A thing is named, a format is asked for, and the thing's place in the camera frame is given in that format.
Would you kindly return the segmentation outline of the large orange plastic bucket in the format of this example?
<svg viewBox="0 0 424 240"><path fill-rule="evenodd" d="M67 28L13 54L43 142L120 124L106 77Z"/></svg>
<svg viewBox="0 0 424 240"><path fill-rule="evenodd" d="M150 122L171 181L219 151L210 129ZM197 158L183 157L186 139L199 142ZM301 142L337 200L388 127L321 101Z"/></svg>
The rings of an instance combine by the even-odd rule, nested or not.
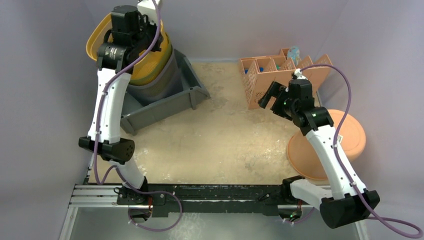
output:
<svg viewBox="0 0 424 240"><path fill-rule="evenodd" d="M366 133L359 121L351 115L343 122L337 139L350 162L357 159L366 146ZM289 162L301 176L313 181L327 180L318 155L301 131L290 138L286 150Z"/></svg>

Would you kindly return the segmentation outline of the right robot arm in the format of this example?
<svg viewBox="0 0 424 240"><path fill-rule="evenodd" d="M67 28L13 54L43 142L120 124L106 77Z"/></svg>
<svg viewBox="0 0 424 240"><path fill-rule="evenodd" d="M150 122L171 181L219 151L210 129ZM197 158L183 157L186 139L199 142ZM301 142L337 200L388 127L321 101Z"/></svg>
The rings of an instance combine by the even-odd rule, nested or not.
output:
<svg viewBox="0 0 424 240"><path fill-rule="evenodd" d="M270 110L293 122L306 137L326 173L330 189L310 183L303 176L282 181L280 196L288 204L304 201L319 210L331 229L365 220L380 202L376 190L368 190L353 170L338 143L336 128L329 111L315 106L312 84L307 79L292 79L288 86L273 81L258 101L265 108L275 98Z"/></svg>

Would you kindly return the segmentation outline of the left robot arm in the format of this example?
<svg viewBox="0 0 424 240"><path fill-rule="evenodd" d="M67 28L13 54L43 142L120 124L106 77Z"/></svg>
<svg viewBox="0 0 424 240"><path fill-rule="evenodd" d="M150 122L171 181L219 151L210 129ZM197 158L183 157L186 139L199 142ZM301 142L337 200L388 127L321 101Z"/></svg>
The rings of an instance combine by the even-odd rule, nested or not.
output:
<svg viewBox="0 0 424 240"><path fill-rule="evenodd" d="M149 199L148 181L134 161L134 141L121 137L121 113L136 67L148 54L160 51L161 37L159 3L140 1L116 6L85 45L86 54L96 63L97 92L90 128L78 145L91 152L96 184L102 185L107 179L107 175L99 176L98 160L102 159L116 171L122 187L130 190L130 199L138 205Z"/></svg>

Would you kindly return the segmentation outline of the yellow mesh basket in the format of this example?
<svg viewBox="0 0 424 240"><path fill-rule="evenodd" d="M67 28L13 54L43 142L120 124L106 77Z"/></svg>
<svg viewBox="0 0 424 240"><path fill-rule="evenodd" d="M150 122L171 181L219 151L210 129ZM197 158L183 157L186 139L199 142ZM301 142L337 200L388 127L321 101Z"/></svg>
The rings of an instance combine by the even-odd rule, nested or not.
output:
<svg viewBox="0 0 424 240"><path fill-rule="evenodd" d="M107 14L88 38L85 50L88 57L92 60L97 60L97 50L104 41L105 33L111 28L111 15ZM163 24L161 25L160 34L162 36L162 42L160 44L161 51L150 51L133 67L133 73L129 82L131 85L143 86L155 80L171 57L172 44Z"/></svg>

